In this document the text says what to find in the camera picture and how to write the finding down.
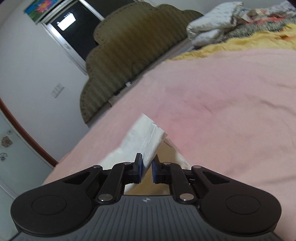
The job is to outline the white textured pants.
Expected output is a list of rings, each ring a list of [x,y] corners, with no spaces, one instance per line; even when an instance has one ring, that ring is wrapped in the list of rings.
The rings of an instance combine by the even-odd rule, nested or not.
[[[108,154],[101,162],[103,168],[110,169],[117,163],[133,162],[137,153],[143,157],[144,169],[140,184],[125,186],[125,195],[168,195],[169,186],[154,184],[152,181],[152,159],[158,156],[160,162],[171,162],[189,169],[191,165],[181,155],[167,134],[153,120],[142,114],[129,129],[120,146]]]

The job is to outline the glass wardrobe door with flowers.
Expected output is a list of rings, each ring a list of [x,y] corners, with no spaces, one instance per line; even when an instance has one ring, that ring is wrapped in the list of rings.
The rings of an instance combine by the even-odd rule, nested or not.
[[[1,240],[17,234],[10,209],[22,193],[39,187],[53,171],[1,113]]]

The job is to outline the pink bed sheet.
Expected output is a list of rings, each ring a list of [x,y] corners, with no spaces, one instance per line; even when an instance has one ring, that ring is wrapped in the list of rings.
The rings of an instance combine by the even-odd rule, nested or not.
[[[100,163],[145,114],[191,165],[272,193],[295,209],[295,51],[251,49],[172,60],[148,72],[47,182]]]

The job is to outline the olive green tufted headboard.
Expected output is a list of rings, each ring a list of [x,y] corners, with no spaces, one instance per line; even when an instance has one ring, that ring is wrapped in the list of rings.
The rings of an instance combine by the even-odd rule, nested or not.
[[[195,10],[169,4],[134,2],[108,15],[94,30],[97,46],[86,57],[89,76],[80,96],[88,123],[112,97],[152,63],[187,38],[187,25],[200,18]]]

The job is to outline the yellow patterned blanket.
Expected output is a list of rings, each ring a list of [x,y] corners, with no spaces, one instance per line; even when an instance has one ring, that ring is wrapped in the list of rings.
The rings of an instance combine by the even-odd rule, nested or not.
[[[173,60],[206,58],[223,51],[250,49],[295,50],[295,4],[284,1],[265,9],[254,9],[251,22],[228,32],[219,43],[186,52]]]

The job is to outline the colourful flower picture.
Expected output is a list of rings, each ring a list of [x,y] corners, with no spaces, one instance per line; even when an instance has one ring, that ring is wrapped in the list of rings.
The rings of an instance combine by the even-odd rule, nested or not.
[[[24,10],[24,12],[35,21],[61,2],[61,0],[35,0]]]

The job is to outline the white wall socket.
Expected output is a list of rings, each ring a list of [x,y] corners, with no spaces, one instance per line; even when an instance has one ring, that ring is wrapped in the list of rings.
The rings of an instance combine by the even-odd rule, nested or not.
[[[57,98],[60,95],[60,93],[63,91],[63,89],[64,89],[64,86],[61,83],[59,83],[54,87],[54,89],[51,92],[51,95],[54,98]]]

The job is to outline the brown wooden door frame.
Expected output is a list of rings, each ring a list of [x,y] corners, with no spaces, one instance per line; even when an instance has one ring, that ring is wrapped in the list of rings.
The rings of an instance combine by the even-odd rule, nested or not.
[[[16,131],[23,137],[23,139],[51,166],[55,167],[58,162],[48,154],[27,132],[26,130],[19,124],[19,122],[15,119],[15,117],[11,114],[7,106],[4,104],[2,99],[0,100],[1,111],[4,116],[8,119],[8,121],[12,124],[12,126],[16,129]]]

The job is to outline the dark window with white frame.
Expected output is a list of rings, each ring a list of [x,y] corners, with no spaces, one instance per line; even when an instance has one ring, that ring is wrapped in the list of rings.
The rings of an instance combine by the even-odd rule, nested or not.
[[[93,33],[108,15],[134,1],[59,1],[41,20],[41,25],[86,73],[86,57],[98,44]]]

